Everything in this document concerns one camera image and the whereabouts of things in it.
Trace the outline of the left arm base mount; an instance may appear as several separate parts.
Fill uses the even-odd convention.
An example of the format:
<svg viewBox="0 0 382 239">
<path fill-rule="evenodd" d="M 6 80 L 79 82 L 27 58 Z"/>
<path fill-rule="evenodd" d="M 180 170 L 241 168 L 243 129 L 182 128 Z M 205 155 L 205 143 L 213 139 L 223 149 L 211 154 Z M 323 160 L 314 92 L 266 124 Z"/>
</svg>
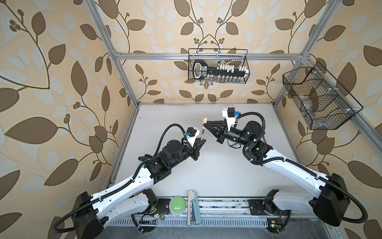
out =
<svg viewBox="0 0 382 239">
<path fill-rule="evenodd" d="M 135 216 L 169 215 L 170 214 L 170 201 L 171 201 L 171 198 L 159 197 L 157 203 L 149 206 L 145 211 L 135 214 Z"/>
</svg>

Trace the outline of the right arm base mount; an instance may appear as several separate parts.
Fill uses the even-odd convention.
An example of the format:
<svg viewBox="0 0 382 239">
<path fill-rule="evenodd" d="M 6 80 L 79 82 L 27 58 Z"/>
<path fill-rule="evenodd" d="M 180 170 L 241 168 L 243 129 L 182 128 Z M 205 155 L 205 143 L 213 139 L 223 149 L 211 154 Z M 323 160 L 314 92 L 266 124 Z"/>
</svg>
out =
<svg viewBox="0 0 382 239">
<path fill-rule="evenodd" d="M 290 210 L 280 210 L 272 200 L 260 198 L 248 200 L 250 214 L 252 216 L 288 216 Z"/>
</svg>

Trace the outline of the beige pen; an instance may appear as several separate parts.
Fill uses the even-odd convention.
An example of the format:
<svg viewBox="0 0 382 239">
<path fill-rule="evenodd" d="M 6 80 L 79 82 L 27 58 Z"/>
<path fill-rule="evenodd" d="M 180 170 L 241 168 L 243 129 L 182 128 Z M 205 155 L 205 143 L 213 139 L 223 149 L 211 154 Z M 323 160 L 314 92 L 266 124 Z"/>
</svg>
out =
<svg viewBox="0 0 382 239">
<path fill-rule="evenodd" d="M 201 140 L 204 140 L 205 127 L 202 128 Z"/>
</svg>

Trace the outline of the beige pen cap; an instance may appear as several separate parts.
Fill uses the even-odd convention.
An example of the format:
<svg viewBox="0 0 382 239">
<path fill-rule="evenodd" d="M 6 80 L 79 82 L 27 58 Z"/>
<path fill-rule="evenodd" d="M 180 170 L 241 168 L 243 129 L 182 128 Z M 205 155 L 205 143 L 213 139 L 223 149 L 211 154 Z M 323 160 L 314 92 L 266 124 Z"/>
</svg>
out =
<svg viewBox="0 0 382 239">
<path fill-rule="evenodd" d="M 207 123 L 207 118 L 204 118 L 204 120 L 203 120 L 203 125 L 202 125 L 202 129 L 205 129 L 205 123 Z"/>
</svg>

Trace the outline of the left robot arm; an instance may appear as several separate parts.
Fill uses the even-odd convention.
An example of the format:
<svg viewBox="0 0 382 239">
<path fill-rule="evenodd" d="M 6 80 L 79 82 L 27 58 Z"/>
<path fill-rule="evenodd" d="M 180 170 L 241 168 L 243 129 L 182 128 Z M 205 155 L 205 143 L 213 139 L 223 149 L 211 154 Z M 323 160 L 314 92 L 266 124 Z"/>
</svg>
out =
<svg viewBox="0 0 382 239">
<path fill-rule="evenodd" d="M 172 127 L 181 130 L 181 140 L 170 140 L 161 147 Z M 172 169 L 186 159 L 198 160 L 206 143 L 199 134 L 200 130 L 194 127 L 184 129 L 177 123 L 169 125 L 162 133 L 154 154 L 141 162 L 133 175 L 98 193 L 80 194 L 73 210 L 53 224 L 51 231 L 56 234 L 75 232 L 79 239 L 94 239 L 117 219 L 155 207 L 158 199 L 151 187 L 169 176 Z"/>
</svg>

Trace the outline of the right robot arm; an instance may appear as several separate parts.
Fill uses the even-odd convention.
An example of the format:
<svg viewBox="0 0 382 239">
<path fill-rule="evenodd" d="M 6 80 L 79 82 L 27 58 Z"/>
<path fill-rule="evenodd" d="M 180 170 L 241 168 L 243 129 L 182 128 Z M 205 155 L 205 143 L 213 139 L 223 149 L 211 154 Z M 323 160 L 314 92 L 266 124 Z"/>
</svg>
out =
<svg viewBox="0 0 382 239">
<path fill-rule="evenodd" d="M 299 211 L 314 214 L 321 221 L 334 227 L 341 222 L 362 224 L 368 213 L 362 203 L 351 195 L 344 179 L 333 173 L 327 175 L 307 168 L 279 153 L 265 143 L 265 118 L 257 112 L 239 113 L 234 108 L 222 111 L 224 120 L 205 120 L 203 127 L 219 143 L 225 140 L 242 146 L 243 156 L 253 165 L 264 166 L 287 177 L 301 186 L 304 193 L 271 190 L 264 199 L 269 214 L 280 211 Z"/>
</svg>

